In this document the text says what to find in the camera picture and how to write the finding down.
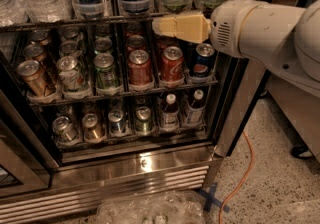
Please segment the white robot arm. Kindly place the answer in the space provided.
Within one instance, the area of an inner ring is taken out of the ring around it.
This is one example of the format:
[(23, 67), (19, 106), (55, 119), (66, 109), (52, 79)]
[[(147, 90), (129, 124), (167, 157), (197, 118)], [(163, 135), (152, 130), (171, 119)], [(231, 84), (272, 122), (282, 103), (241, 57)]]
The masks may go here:
[(200, 11), (157, 17), (155, 34), (187, 42), (210, 40), (235, 58), (260, 61), (272, 74), (320, 96), (320, 1), (307, 8), (228, 0), (210, 17)]

